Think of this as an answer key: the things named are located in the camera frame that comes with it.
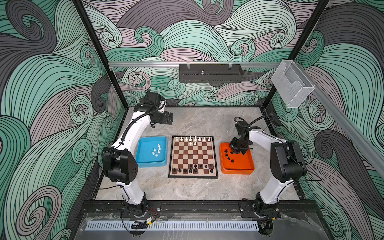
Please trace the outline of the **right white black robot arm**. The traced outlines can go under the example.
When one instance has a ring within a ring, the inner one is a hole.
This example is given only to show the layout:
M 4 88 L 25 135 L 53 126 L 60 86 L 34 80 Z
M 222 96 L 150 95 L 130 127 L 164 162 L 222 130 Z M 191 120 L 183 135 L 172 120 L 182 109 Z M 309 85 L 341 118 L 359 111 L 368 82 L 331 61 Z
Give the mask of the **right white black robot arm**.
M 239 137 L 234 137 L 230 142 L 234 154 L 245 155 L 252 144 L 257 144 L 270 153 L 272 176 L 255 198 L 254 209 L 258 215 L 266 215 L 268 211 L 276 212 L 280 195 L 288 186 L 307 174 L 305 160 L 296 141 L 275 137 L 254 126 L 256 122 L 273 116 L 273 114 L 263 115 L 250 123 L 241 117 L 235 117 Z

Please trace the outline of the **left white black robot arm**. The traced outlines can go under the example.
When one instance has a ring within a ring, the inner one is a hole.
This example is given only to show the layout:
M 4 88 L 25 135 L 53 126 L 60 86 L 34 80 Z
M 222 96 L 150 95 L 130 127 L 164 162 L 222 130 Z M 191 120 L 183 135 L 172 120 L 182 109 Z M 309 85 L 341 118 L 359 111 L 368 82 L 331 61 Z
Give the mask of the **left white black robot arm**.
M 165 106 L 165 97 L 147 91 L 144 101 L 134 107 L 131 120 L 121 136 L 101 153 L 104 176 L 115 183 L 114 187 L 122 190 L 124 205 L 136 212 L 147 211 L 147 196 L 136 180 L 139 166 L 134 150 L 147 127 L 173 123 L 173 113 L 165 111 Z

